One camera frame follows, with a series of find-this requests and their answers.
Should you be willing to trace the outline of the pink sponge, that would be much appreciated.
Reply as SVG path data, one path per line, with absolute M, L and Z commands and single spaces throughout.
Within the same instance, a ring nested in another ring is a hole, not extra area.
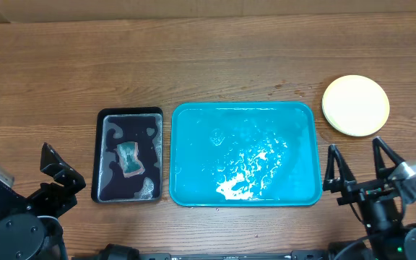
M 124 142 L 116 148 L 119 165 L 125 178 L 143 174 L 145 168 L 138 158 L 139 146 L 136 142 Z

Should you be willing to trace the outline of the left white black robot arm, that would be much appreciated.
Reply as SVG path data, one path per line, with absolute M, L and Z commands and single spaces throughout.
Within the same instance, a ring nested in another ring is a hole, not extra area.
M 76 194 L 86 183 L 48 143 L 41 150 L 40 171 L 53 182 L 24 197 L 0 167 L 0 260 L 68 258 L 59 217 L 77 205 Z

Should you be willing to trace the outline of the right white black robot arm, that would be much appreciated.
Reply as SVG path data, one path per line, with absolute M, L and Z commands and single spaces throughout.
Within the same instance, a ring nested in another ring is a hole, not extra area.
M 366 235 L 329 244 L 328 259 L 416 260 L 416 223 L 404 225 L 407 205 L 416 202 L 416 161 L 407 161 L 382 138 L 372 141 L 376 177 L 357 182 L 336 145 L 328 148 L 322 188 L 350 205 Z

